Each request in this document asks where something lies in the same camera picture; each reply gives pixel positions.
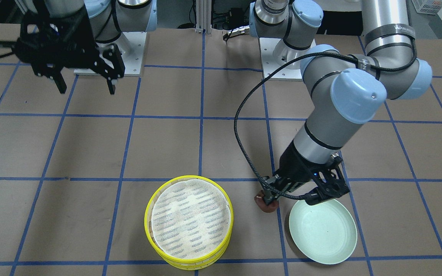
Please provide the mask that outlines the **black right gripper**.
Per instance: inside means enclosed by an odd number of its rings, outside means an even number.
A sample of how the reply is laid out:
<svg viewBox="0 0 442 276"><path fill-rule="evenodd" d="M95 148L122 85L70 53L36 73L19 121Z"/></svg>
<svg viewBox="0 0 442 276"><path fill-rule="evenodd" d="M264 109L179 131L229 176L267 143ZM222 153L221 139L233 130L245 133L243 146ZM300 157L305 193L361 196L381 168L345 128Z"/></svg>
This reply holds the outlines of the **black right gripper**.
<svg viewBox="0 0 442 276"><path fill-rule="evenodd" d="M67 91L61 74L65 67L93 70L106 79L111 95L125 75L118 45L110 44L100 54L85 8L28 8L12 52L35 75L53 80L60 94Z"/></svg>

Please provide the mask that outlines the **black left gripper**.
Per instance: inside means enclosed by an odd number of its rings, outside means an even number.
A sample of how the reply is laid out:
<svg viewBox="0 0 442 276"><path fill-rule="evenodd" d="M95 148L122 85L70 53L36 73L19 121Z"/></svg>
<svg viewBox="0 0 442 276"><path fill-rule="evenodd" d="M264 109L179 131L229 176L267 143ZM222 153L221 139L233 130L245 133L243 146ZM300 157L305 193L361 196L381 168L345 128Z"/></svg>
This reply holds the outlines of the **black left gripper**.
<svg viewBox="0 0 442 276"><path fill-rule="evenodd" d="M272 177L262 177L264 201L270 204L280 197L294 199L290 193L303 184L314 181L317 187L305 198L308 205L316 205L330 199L338 199L350 192L348 183L340 168L340 156L328 156L324 164L313 163L289 144L279 159L279 169Z"/></svg>

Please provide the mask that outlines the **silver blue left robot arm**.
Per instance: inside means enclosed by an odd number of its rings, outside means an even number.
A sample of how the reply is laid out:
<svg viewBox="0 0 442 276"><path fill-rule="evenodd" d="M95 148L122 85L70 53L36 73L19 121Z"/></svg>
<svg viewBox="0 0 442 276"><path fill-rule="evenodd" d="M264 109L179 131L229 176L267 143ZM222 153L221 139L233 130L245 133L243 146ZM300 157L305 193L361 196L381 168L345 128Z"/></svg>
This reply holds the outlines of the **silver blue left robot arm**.
<svg viewBox="0 0 442 276"><path fill-rule="evenodd" d="M349 187L337 152L386 101L416 99L431 84L432 68L417 58L416 33L405 0L362 0L365 54L342 55L330 45L312 46L323 10L312 0L257 0L250 33L280 38L295 54L281 67L298 65L314 110L279 159L272 177L255 171L262 190L256 204L275 211L281 196L309 205L339 198Z"/></svg>

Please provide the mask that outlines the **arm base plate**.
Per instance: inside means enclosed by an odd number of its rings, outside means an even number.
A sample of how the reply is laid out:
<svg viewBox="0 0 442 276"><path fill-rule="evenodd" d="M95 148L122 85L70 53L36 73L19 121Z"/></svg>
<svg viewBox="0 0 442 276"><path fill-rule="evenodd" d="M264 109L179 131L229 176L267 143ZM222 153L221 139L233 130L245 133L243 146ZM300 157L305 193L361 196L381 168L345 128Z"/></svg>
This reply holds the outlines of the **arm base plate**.
<svg viewBox="0 0 442 276"><path fill-rule="evenodd" d="M148 33L146 32L121 33L121 36L113 42L121 52L121 57L125 65L125 77L141 76L147 35ZM105 49L107 49L111 43L97 43L97 45L99 47L101 58L113 68L112 62L102 56ZM74 73L77 75L88 76L99 75L91 69L75 69Z"/></svg>
<svg viewBox="0 0 442 276"><path fill-rule="evenodd" d="M259 38L260 56L264 76L268 76L282 65L298 58L309 50L297 50L287 46L283 39ZM300 61L294 62L276 73L272 80L300 81L302 74L300 71Z"/></svg>

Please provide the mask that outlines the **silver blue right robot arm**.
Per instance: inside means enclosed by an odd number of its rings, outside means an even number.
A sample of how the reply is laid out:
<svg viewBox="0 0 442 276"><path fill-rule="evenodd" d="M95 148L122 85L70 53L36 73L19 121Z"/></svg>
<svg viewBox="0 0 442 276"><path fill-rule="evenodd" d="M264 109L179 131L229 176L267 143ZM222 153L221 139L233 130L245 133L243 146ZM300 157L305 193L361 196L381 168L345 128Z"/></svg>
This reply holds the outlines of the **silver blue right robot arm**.
<svg viewBox="0 0 442 276"><path fill-rule="evenodd" d="M23 21L12 46L36 76L67 90L63 68L90 69L102 76L110 94L125 76L125 33L157 27L155 0L20 0Z"/></svg>

